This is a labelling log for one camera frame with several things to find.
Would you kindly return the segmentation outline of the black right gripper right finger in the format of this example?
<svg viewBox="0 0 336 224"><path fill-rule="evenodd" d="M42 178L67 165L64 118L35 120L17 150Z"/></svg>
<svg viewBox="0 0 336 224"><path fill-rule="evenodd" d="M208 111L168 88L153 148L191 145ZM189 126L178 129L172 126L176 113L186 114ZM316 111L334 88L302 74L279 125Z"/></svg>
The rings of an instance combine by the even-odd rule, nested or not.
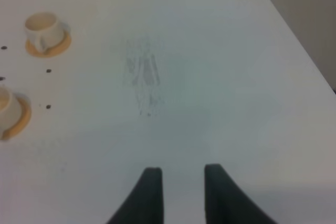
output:
<svg viewBox="0 0 336 224"><path fill-rule="evenodd" d="M206 223L275 223L220 164L205 166L204 182Z"/></svg>

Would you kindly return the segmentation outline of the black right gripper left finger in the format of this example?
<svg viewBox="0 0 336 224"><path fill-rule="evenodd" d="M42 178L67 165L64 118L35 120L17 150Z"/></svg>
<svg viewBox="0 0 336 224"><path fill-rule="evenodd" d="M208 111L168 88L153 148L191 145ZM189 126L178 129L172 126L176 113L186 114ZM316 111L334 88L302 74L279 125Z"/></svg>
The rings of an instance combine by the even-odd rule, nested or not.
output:
<svg viewBox="0 0 336 224"><path fill-rule="evenodd" d="M163 174L146 168L126 200L108 223L163 223Z"/></svg>

